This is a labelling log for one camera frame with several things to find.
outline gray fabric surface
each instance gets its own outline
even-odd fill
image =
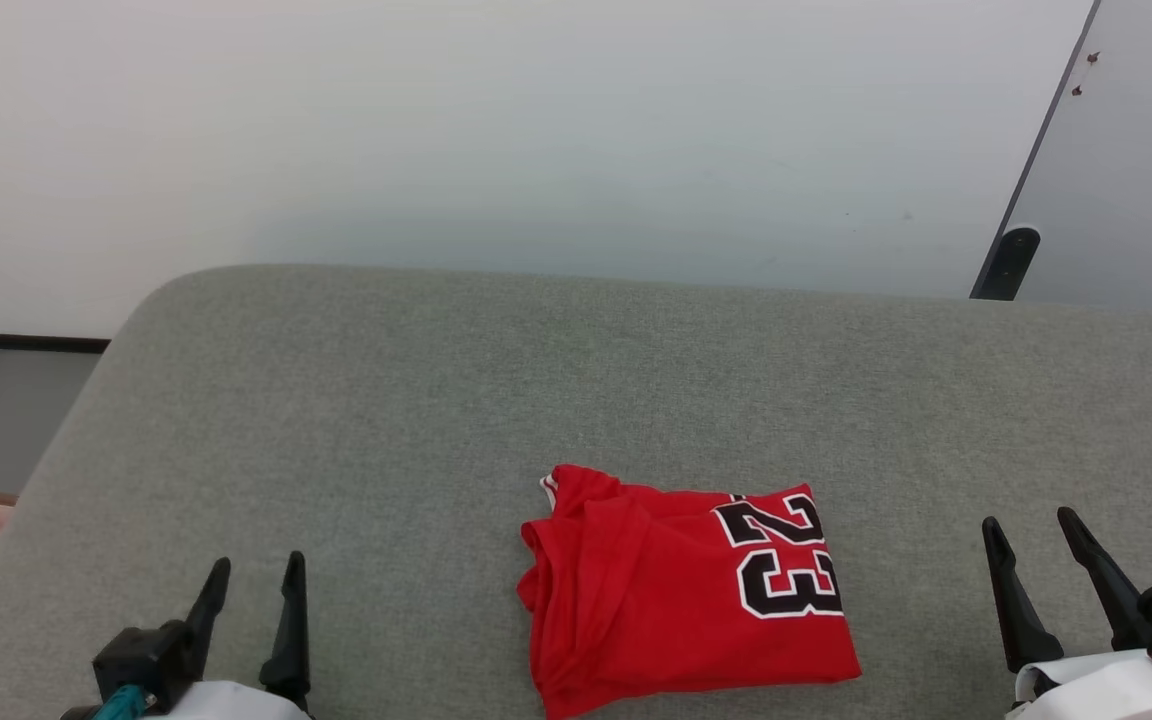
[[[238,268],[179,279],[111,346],[0,538],[0,717],[91,702],[88,660],[234,560],[212,679],[255,684],[306,552],[311,708],[539,717],[536,479],[809,482],[864,679],[594,717],[1000,717],[980,520],[1048,629],[1107,650],[1070,503],[1152,584],[1152,318],[581,279]]]

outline folded red jersey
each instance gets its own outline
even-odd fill
[[[559,465],[522,528],[531,679],[548,720],[626,697],[861,674],[809,486],[660,492]]]

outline red cloth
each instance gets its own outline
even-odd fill
[[[548,720],[658,692],[856,679],[809,486],[767,497],[660,492],[559,465],[536,566],[531,676]]]

